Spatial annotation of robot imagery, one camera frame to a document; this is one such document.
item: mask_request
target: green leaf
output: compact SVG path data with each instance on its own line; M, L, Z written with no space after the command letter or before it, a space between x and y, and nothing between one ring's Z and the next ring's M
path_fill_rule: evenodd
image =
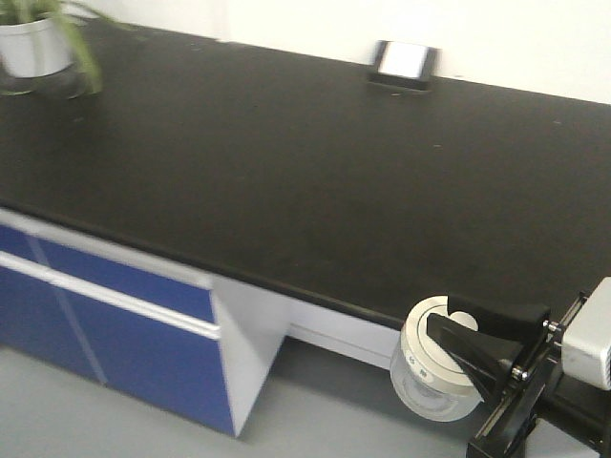
M99 93L102 90L101 71L78 26L61 11L53 13L52 20L66 36L74 53L76 68L87 80L89 93Z
M124 24L122 22L118 22L116 21L113 17L109 16L108 14L106 14L103 11L100 11L96 8L92 8L89 5L80 2L78 0L62 0L62 3L64 5L71 5L73 7L76 7L78 9L84 10L90 14L93 14L94 16L99 17L100 19L102 19L103 21L108 22L109 24L112 24L113 26L120 28L120 29L124 29L126 31L132 31L134 28L128 26L127 24Z

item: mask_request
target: drawer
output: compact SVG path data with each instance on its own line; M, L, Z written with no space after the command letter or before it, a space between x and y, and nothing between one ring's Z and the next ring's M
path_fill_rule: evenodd
M217 340L66 291L108 386L234 434Z
M0 265L0 343L94 379L70 326L71 310L57 293L46 281Z
M169 279L125 263L38 239L47 264L57 271L215 323L210 290Z
M35 260L32 248L28 243L28 237L21 231L0 224L0 251L11 253L26 260Z

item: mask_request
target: white device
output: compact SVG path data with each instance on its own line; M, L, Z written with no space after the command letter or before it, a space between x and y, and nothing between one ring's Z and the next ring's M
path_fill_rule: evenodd
M562 370L596 388L611 389L611 277L599 284L564 331Z

